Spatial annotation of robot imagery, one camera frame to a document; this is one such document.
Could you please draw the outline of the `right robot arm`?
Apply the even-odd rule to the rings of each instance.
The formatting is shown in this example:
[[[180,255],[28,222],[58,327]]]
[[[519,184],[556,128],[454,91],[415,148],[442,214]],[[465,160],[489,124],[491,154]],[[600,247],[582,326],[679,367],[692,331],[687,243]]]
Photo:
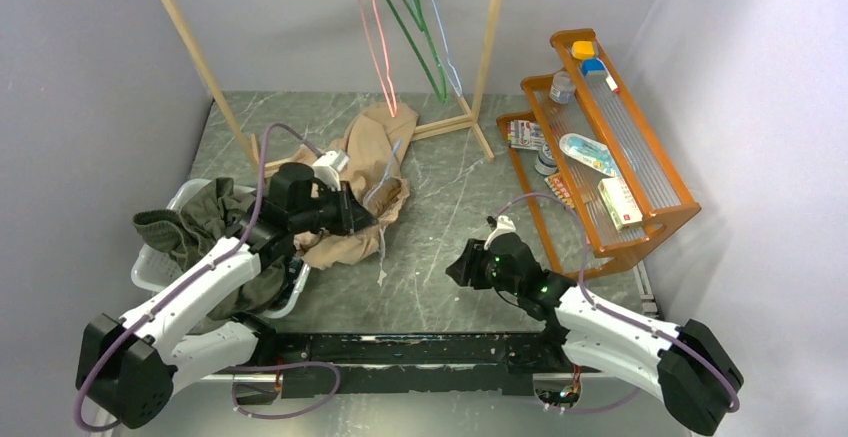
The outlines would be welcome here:
[[[614,376],[657,398],[688,430],[712,436],[736,411],[741,371],[704,323],[682,325],[634,313],[545,269],[514,232],[470,239],[445,273],[457,285],[506,292],[554,329],[539,348],[550,370],[571,363]]]

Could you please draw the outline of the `light blue wire hanger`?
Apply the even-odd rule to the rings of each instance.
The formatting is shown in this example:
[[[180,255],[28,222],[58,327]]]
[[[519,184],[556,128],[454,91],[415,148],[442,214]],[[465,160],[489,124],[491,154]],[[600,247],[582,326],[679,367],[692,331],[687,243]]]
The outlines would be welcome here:
[[[441,103],[446,103],[451,93],[462,95],[463,86],[461,78],[451,59],[447,33],[441,19],[437,1],[429,0],[429,4],[435,18],[437,36],[441,41],[441,49],[438,49],[436,46],[433,32],[425,17],[425,6],[422,0],[402,0],[402,2],[412,20],[412,24],[424,39],[426,50],[429,52],[430,60],[427,60],[424,53],[415,43],[414,38],[410,34],[407,35],[410,48],[415,54],[435,96]]]

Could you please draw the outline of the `beige shorts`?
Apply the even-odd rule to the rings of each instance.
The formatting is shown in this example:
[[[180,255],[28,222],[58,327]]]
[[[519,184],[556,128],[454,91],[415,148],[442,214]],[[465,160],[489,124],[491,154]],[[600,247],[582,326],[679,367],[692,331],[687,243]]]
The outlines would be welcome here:
[[[390,179],[366,207],[378,223],[349,236],[326,232],[296,236],[296,249],[306,264],[321,270],[335,264],[353,265],[380,250],[381,233],[399,219],[411,194],[410,183],[402,177],[400,166],[418,119],[419,114],[405,103],[398,105],[395,118],[390,116],[385,103],[376,103],[362,110],[344,135],[329,144],[331,150],[343,150],[350,157],[341,179],[350,183],[356,199],[363,204],[365,194],[381,179],[392,146],[398,140],[403,141]]]

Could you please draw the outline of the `olive green shorts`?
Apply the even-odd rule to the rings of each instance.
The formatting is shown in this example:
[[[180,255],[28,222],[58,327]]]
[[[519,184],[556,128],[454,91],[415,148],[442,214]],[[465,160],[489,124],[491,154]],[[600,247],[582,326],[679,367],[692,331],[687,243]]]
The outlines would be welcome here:
[[[132,217],[132,225],[143,244],[167,254],[184,273],[226,235],[229,227],[250,219],[254,201],[253,189],[236,185],[230,177],[218,177],[180,210],[142,211]],[[240,313],[264,312],[277,299],[286,264],[274,263],[229,293],[207,313],[206,319],[219,322]]]

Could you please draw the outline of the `green hanger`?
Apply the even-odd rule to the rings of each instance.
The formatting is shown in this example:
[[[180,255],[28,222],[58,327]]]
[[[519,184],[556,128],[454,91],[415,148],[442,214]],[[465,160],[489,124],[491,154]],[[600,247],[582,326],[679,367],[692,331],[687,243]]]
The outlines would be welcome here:
[[[441,103],[449,100],[448,79],[431,29],[425,17],[422,0],[385,0],[421,69]]]

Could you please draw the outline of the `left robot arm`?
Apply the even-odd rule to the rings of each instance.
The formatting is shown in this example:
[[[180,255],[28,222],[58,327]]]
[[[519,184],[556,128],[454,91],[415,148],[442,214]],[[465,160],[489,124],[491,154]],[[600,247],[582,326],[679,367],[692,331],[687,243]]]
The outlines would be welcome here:
[[[349,236],[377,222],[341,180],[337,164],[289,162],[259,180],[247,216],[198,263],[121,317],[100,314],[87,324],[75,379],[77,426],[92,433],[137,429],[208,375],[271,368],[273,333],[251,317],[234,317],[202,335],[191,331],[232,292],[288,262],[297,235]]]

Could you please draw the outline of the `pink wire hanger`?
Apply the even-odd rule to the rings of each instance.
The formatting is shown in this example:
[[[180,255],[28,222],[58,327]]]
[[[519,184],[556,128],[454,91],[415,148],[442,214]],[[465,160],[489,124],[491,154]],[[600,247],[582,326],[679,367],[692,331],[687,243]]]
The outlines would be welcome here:
[[[398,113],[398,100],[391,73],[390,53],[377,0],[357,0],[359,15],[384,102],[392,118]]]

